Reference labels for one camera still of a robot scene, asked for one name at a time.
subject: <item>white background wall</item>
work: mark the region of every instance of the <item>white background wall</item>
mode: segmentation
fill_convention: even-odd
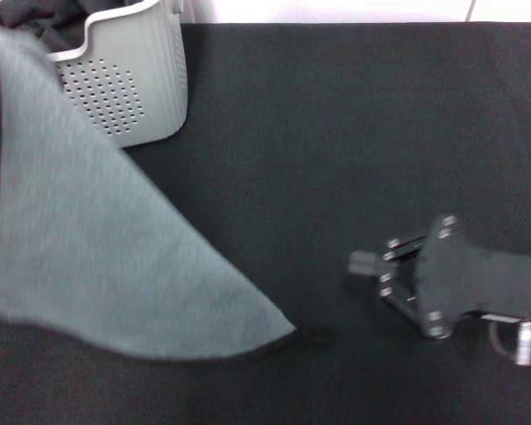
[[[531,0],[184,1],[184,22],[531,22]]]

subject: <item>gray towel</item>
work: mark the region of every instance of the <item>gray towel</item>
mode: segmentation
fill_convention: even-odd
[[[293,332],[0,29],[0,318],[152,359],[212,359]]]

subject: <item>black table surface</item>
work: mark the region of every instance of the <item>black table surface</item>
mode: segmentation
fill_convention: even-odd
[[[438,213],[531,254],[531,25],[183,34],[187,122],[128,153],[291,321],[335,341],[174,364],[0,323],[0,424],[531,424],[531,368],[484,324],[424,341],[346,275],[351,251]]]

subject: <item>screw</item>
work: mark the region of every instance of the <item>screw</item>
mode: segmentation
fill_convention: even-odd
[[[390,248],[391,250],[393,250],[394,248],[396,248],[397,246],[399,246],[399,239],[391,239],[390,241],[388,241],[388,248]]]
[[[442,225],[443,226],[452,226],[456,222],[457,222],[457,218],[454,215],[449,215],[448,217],[445,217],[442,220]]]
[[[428,314],[428,319],[430,321],[438,321],[442,318],[443,314],[441,312],[431,312]]]
[[[393,292],[393,290],[390,288],[390,287],[387,287],[387,288],[384,288],[383,290],[380,291],[380,295],[382,297],[386,297],[388,296],[391,292]]]
[[[433,326],[431,329],[428,330],[428,334],[430,336],[441,336],[443,334],[443,327]]]
[[[439,232],[439,239],[444,239],[445,237],[449,237],[451,235],[449,228],[444,228]]]

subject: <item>laundry basket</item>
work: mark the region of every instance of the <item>laundry basket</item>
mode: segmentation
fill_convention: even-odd
[[[144,0],[97,12],[85,43],[51,53],[65,93],[119,146],[163,139],[187,114],[182,0]]]

